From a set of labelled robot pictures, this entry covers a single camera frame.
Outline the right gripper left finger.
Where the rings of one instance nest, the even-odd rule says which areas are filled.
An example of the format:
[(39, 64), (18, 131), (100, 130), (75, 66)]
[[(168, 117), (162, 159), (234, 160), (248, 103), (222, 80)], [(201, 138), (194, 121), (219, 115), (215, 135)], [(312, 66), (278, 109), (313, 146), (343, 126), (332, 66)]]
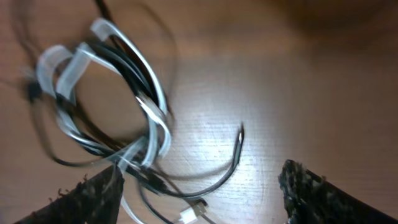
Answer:
[(58, 198), (17, 224), (115, 224), (124, 187), (123, 175), (111, 165), (90, 179), (79, 182), (71, 191), (59, 192)]

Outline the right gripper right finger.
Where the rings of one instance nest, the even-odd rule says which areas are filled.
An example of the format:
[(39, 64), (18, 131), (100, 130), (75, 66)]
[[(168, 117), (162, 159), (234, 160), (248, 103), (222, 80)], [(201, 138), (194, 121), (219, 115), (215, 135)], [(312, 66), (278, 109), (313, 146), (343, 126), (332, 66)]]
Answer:
[(396, 218), (352, 197), (299, 162), (286, 160), (278, 181), (287, 223), (397, 224)]

